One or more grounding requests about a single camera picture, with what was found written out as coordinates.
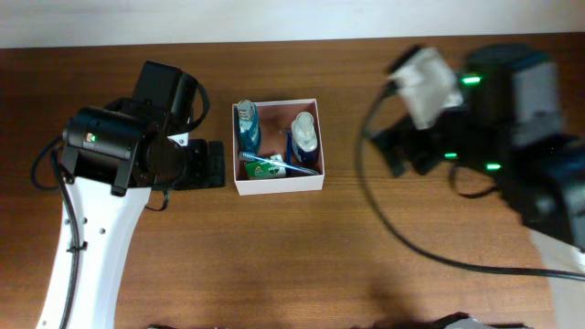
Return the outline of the blue white toothbrush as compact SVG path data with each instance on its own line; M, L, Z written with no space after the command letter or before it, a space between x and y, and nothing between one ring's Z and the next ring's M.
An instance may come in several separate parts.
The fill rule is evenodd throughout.
M313 169L300 167L300 166L296 166L296 165L292 165L292 164L287 164L284 161L273 160L270 158L263 158L263 157L260 157L256 154L254 154L254 153L251 153L251 152L240 152L239 159L243 160L243 161L247 161L247 162L261 161L263 163L283 167L285 169L290 169L292 171L296 171L296 172L303 173L306 175L319 175L319 173Z

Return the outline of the green Listerine mouthwash bottle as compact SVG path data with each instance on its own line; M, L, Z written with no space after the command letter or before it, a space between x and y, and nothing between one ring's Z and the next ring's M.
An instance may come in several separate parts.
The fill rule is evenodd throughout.
M236 104L239 127L239 149L242 152L257 153L261 148L260 117L257 106L249 100Z

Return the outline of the green soap bar box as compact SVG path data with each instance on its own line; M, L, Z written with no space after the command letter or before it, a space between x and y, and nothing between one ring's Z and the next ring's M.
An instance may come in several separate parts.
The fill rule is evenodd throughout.
M251 153L241 153L240 160L244 162L244 168L250 180L264 180L284 178L286 169L273 164L272 161L281 161L281 156L276 154L271 158L263 158Z

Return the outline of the white cardboard box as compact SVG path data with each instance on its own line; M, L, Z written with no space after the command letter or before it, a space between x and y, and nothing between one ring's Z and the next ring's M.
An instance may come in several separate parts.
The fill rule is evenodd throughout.
M287 137L284 131L291 130L293 120L300 112L307 111L314 117L317 137L318 159L312 169L319 175L293 175L290 177L250 180L245 164L239 159L239 118L236 104L232 105L232 155L231 166L236 188L241 196L278 194L322 190L325 178L324 147L316 99L288 101L258 101L256 103L261 128L261 156L280 154L285 158Z

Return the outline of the clear blue soap pump bottle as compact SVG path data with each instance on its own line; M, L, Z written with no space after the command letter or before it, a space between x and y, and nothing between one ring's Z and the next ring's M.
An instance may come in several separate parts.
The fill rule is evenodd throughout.
M312 167L319 159L314 117L308 111L300 112L292 122L292 150L303 166Z

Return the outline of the blue disposable razor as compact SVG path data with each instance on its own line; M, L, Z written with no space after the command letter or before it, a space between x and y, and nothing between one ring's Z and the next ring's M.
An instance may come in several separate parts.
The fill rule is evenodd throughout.
M293 138L292 132L290 130L282 130L281 134L286 136L286 146L285 146L285 153L284 153L284 162L288 165L292 163L292 154L293 154Z

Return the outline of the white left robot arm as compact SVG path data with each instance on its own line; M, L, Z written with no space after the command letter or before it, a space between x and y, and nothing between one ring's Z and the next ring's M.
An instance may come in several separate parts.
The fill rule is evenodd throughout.
M44 150L62 198L41 328L111 328L133 232L154 192L226 184L220 141L193 139L210 102L183 70L148 61L128 98L87 106Z

